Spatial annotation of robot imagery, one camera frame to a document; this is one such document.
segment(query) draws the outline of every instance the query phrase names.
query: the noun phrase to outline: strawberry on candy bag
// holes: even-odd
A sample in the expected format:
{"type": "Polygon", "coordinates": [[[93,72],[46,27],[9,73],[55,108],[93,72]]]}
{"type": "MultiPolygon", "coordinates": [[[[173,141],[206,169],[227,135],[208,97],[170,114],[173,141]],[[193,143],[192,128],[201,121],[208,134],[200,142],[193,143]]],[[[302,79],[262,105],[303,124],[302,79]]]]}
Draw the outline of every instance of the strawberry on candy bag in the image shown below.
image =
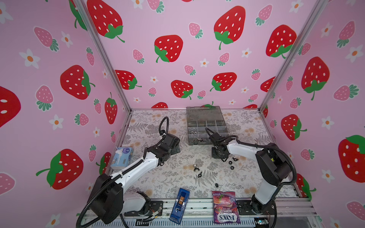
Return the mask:
{"type": "Polygon", "coordinates": [[[214,223],[241,223],[239,219],[236,193],[212,191],[214,203],[214,223]]]}

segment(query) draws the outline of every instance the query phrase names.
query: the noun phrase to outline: red strawberry print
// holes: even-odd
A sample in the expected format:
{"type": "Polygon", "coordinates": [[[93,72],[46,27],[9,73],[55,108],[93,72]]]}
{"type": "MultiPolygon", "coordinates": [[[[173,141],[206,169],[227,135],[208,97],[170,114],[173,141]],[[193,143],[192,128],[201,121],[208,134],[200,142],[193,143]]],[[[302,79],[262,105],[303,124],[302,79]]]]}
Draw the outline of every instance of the red strawberry print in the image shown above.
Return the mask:
{"type": "Polygon", "coordinates": [[[203,99],[205,97],[206,94],[207,94],[206,91],[205,90],[202,90],[202,91],[198,92],[197,98],[199,100],[201,100],[201,99],[203,99]]]}
{"type": "Polygon", "coordinates": [[[38,109],[42,111],[48,111],[52,108],[51,103],[53,102],[53,94],[51,90],[46,85],[40,86],[40,88],[35,93],[35,97],[37,98],[37,106],[38,109]]]}
{"type": "Polygon", "coordinates": [[[330,70],[320,57],[311,58],[304,70],[301,79],[301,87],[307,93],[313,93],[321,90],[330,78],[330,70]]]}
{"type": "Polygon", "coordinates": [[[100,166],[99,167],[99,174],[100,175],[105,173],[105,171],[107,170],[107,166],[108,166],[108,163],[110,161],[111,156],[112,155],[109,152],[106,152],[100,160],[100,165],[96,162],[96,165],[100,166]]]}
{"type": "Polygon", "coordinates": [[[160,0],[147,0],[151,10],[156,10],[156,13],[162,13],[164,11],[164,3],[160,0]]]}
{"type": "Polygon", "coordinates": [[[257,104],[250,104],[243,108],[257,108],[257,104]]]}
{"type": "Polygon", "coordinates": [[[314,153],[310,149],[304,149],[300,152],[300,156],[304,158],[304,160],[310,161],[314,159],[314,153]]]}
{"type": "Polygon", "coordinates": [[[293,76],[289,76],[288,81],[287,81],[287,91],[289,91],[293,86],[293,76]]]}
{"type": "Polygon", "coordinates": [[[216,91],[226,91],[236,81],[237,75],[233,72],[216,74],[212,80],[212,86],[216,91]]]}
{"type": "Polygon", "coordinates": [[[347,101],[358,95],[359,88],[356,85],[343,85],[333,94],[333,98],[339,101],[347,101]]]}
{"type": "Polygon", "coordinates": [[[84,113],[75,116],[75,124],[85,126],[89,122],[89,118],[84,113]]]}
{"type": "Polygon", "coordinates": [[[73,0],[69,0],[69,3],[70,3],[70,8],[71,8],[71,12],[72,14],[76,17],[76,20],[75,20],[75,28],[76,27],[76,22],[78,22],[78,24],[81,26],[81,28],[85,29],[86,31],[88,30],[85,26],[85,23],[84,21],[82,20],[77,8],[76,8],[76,5],[75,3],[73,2],[73,0]]]}
{"type": "Polygon", "coordinates": [[[214,101],[212,101],[212,104],[205,104],[205,105],[202,105],[200,107],[201,108],[213,108],[213,107],[215,107],[215,106],[213,106],[213,103],[214,103],[214,101]]]}
{"type": "Polygon", "coordinates": [[[271,87],[271,85],[272,85],[272,83],[273,83],[273,81],[274,81],[274,79],[275,79],[275,77],[272,77],[272,78],[270,78],[269,80],[264,81],[264,82],[261,84],[260,89],[261,89],[262,91],[264,91],[264,92],[268,92],[268,91],[269,91],[269,89],[270,89],[270,87],[271,87]]]}
{"type": "Polygon", "coordinates": [[[222,42],[230,44],[238,40],[245,25],[246,10],[242,6],[235,6],[227,13],[223,14],[214,24],[215,38],[220,41],[219,50],[222,42]]]}
{"type": "Polygon", "coordinates": [[[298,55],[305,55],[309,49],[311,49],[311,45],[309,43],[305,43],[302,45],[298,51],[298,55]]]}
{"type": "Polygon", "coordinates": [[[349,212],[351,212],[354,216],[358,217],[362,221],[365,221],[365,205],[362,205],[357,201],[352,201],[347,203],[346,207],[349,210],[349,212]]]}
{"type": "Polygon", "coordinates": [[[15,187],[16,180],[7,173],[0,172],[0,196],[15,187]]]}
{"type": "Polygon", "coordinates": [[[313,190],[310,190],[310,187],[309,187],[309,184],[308,182],[306,181],[306,179],[300,175],[300,174],[297,174],[297,181],[296,181],[296,184],[299,188],[299,191],[301,193],[301,195],[303,197],[308,197],[309,200],[312,200],[312,194],[311,192],[315,192],[317,191],[316,188],[314,188],[313,190]]]}
{"type": "Polygon", "coordinates": [[[10,90],[0,86],[0,127],[14,118],[20,109],[18,97],[10,90]]]}
{"type": "Polygon", "coordinates": [[[249,102],[251,103],[251,102],[253,102],[254,100],[256,100],[257,99],[257,97],[258,97],[258,94],[256,93],[256,94],[254,94],[254,95],[252,95],[252,96],[250,96],[250,99],[249,99],[249,102]]]}
{"type": "Polygon", "coordinates": [[[196,23],[190,23],[189,24],[189,32],[190,35],[194,36],[196,39],[200,39],[203,37],[203,30],[200,29],[200,25],[196,23]]]}
{"type": "Polygon", "coordinates": [[[259,69],[254,69],[253,71],[252,71],[252,75],[251,75],[251,78],[253,79],[253,80],[258,80],[259,78],[260,78],[260,76],[261,76],[261,73],[260,73],[260,70],[259,69]]]}
{"type": "Polygon", "coordinates": [[[133,58],[137,60],[137,63],[143,64],[145,62],[145,59],[143,58],[143,55],[140,51],[137,49],[133,50],[133,58]]]}
{"type": "Polygon", "coordinates": [[[63,189],[81,175],[83,168],[84,163],[81,158],[74,151],[64,149],[52,158],[49,169],[41,170],[35,175],[49,170],[48,184],[53,189],[63,189]]]}
{"type": "Polygon", "coordinates": [[[95,106],[95,111],[98,113],[98,114],[101,114],[101,104],[99,102],[99,99],[96,99],[94,100],[94,106],[95,106]]]}
{"type": "Polygon", "coordinates": [[[107,115],[108,122],[113,124],[118,112],[118,107],[115,100],[112,98],[112,93],[110,92],[110,97],[105,101],[104,105],[105,114],[107,115]]]}
{"type": "Polygon", "coordinates": [[[307,129],[301,130],[301,122],[295,114],[284,117],[281,120],[281,128],[285,135],[292,141],[299,138],[301,131],[307,131],[307,129]]]}
{"type": "Polygon", "coordinates": [[[57,40],[52,38],[52,35],[49,31],[37,26],[35,26],[33,30],[34,34],[45,47],[49,47],[49,49],[54,52],[59,50],[57,40]]]}
{"type": "Polygon", "coordinates": [[[349,21],[346,26],[341,30],[340,34],[338,35],[339,40],[337,41],[337,47],[342,48],[345,47],[350,41],[349,39],[355,33],[355,22],[349,21]]]}
{"type": "Polygon", "coordinates": [[[297,98],[294,98],[292,100],[292,102],[290,102],[289,106],[293,109],[296,109],[296,108],[298,108],[298,106],[300,106],[300,104],[301,104],[301,99],[300,99],[300,97],[297,97],[297,98]]]}
{"type": "Polygon", "coordinates": [[[264,8],[262,8],[262,10],[260,10],[260,12],[258,13],[258,18],[256,18],[256,25],[261,26],[262,24],[264,24],[265,21],[269,19],[272,10],[273,10],[272,5],[267,5],[264,8]]]}
{"type": "Polygon", "coordinates": [[[270,57],[282,56],[290,51],[293,43],[296,39],[296,33],[287,25],[280,25],[277,27],[270,36],[269,42],[266,46],[266,55],[270,57]]]}
{"type": "Polygon", "coordinates": [[[274,128],[274,127],[276,127],[276,120],[272,120],[271,122],[270,122],[270,127],[272,127],[272,128],[274,128]]]}
{"type": "Polygon", "coordinates": [[[95,58],[90,47],[86,48],[86,58],[88,59],[90,65],[93,66],[95,63],[95,58]]]}
{"type": "Polygon", "coordinates": [[[92,144],[89,151],[89,161],[93,162],[95,157],[96,157],[96,146],[92,144]]]}
{"type": "Polygon", "coordinates": [[[190,83],[175,80],[171,83],[172,92],[176,97],[191,99],[191,94],[193,93],[193,86],[190,83]]]}
{"type": "Polygon", "coordinates": [[[123,22],[120,15],[102,0],[88,0],[87,8],[97,32],[107,38],[118,37],[123,33],[123,22]]]}
{"type": "Polygon", "coordinates": [[[268,106],[267,106],[267,105],[265,106],[265,108],[264,108],[264,110],[262,111],[262,113],[263,113],[263,115],[264,115],[264,117],[265,117],[265,118],[268,116],[269,108],[268,108],[268,106]]]}
{"type": "Polygon", "coordinates": [[[114,131],[110,133],[110,137],[112,137],[112,142],[115,143],[116,135],[114,131]]]}
{"type": "Polygon", "coordinates": [[[228,60],[229,60],[229,53],[227,52],[219,57],[218,65],[224,66],[226,62],[228,62],[228,60]]]}
{"type": "Polygon", "coordinates": [[[152,87],[148,90],[148,95],[150,97],[154,97],[156,95],[157,91],[156,91],[156,88],[155,87],[152,87]]]}
{"type": "Polygon", "coordinates": [[[342,170],[353,181],[365,182],[365,138],[360,135],[346,137],[338,145],[342,170]]]}
{"type": "Polygon", "coordinates": [[[155,40],[156,62],[161,58],[164,62],[175,62],[183,48],[183,40],[178,35],[161,36],[155,40]]]}
{"type": "Polygon", "coordinates": [[[185,73],[190,74],[191,76],[196,74],[196,71],[194,70],[194,67],[185,65],[184,67],[185,73]]]}
{"type": "Polygon", "coordinates": [[[142,87],[137,85],[137,78],[131,72],[126,70],[115,70],[115,73],[118,76],[123,89],[129,90],[134,89],[136,86],[142,87]]]}
{"type": "Polygon", "coordinates": [[[169,108],[165,102],[159,102],[152,106],[151,108],[169,108]]]}
{"type": "Polygon", "coordinates": [[[88,98],[91,92],[91,82],[85,70],[79,65],[74,65],[61,74],[61,86],[64,91],[68,92],[77,99],[84,100],[88,98]]]}

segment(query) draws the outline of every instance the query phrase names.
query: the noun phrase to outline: pink wall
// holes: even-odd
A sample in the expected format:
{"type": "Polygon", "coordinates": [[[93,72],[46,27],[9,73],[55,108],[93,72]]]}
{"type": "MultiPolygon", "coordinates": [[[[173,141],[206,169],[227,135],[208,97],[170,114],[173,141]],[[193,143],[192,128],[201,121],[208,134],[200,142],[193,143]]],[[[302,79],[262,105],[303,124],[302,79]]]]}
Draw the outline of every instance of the pink wall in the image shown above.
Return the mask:
{"type": "Polygon", "coordinates": [[[169,108],[181,108],[212,101],[225,108],[242,108],[261,104],[266,95],[261,88],[265,90],[264,86],[271,84],[270,79],[284,60],[281,55],[270,55],[275,53],[276,45],[293,44],[295,33],[300,32],[315,0],[85,2],[114,69],[120,71],[124,93],[132,108],[151,108],[159,102],[169,108]],[[230,34],[224,37],[222,31],[230,34]],[[253,80],[255,69],[260,72],[255,73],[256,80],[253,80]],[[221,91],[214,88],[213,79],[222,80],[223,85],[215,85],[221,91]]]}
{"type": "Polygon", "coordinates": [[[0,227],[74,227],[99,176],[96,162],[113,151],[111,132],[117,139],[127,112],[110,78],[103,77],[105,67],[89,33],[78,22],[74,27],[67,0],[5,0],[0,9],[0,227]],[[34,27],[48,32],[35,33],[34,27]],[[80,67],[66,71],[74,65],[80,67]],[[83,70],[95,84],[89,96],[83,70]],[[110,92],[117,104],[113,124],[104,107],[110,92]],[[92,145],[96,150],[89,153],[92,145]]]}
{"type": "Polygon", "coordinates": [[[365,227],[364,8],[363,1],[328,3],[268,103],[266,121],[326,227],[365,227]]]}

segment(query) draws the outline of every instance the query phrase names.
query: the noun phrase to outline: blue tissue package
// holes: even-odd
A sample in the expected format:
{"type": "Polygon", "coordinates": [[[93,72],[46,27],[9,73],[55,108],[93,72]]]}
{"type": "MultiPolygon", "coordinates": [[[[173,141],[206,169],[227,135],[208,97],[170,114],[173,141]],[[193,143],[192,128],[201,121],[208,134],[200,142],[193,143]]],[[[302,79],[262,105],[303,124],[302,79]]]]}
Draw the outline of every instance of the blue tissue package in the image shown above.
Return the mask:
{"type": "Polygon", "coordinates": [[[115,151],[115,155],[113,157],[110,167],[113,170],[124,169],[129,165],[132,154],[133,154],[132,147],[117,147],[117,150],[115,151]]]}
{"type": "Polygon", "coordinates": [[[181,219],[183,218],[186,204],[189,200],[190,192],[188,190],[180,188],[179,193],[177,194],[176,201],[174,207],[172,208],[172,212],[170,215],[170,221],[177,223],[180,225],[181,219]]]}

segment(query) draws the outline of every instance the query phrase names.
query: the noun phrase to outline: candy bag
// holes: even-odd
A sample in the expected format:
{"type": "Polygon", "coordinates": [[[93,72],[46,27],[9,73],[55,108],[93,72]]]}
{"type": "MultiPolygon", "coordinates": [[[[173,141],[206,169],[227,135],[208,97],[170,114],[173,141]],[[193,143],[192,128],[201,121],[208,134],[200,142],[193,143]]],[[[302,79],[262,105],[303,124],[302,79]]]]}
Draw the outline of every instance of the candy bag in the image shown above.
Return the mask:
{"type": "Polygon", "coordinates": [[[239,219],[236,193],[212,191],[214,203],[214,223],[241,223],[239,219]]]}

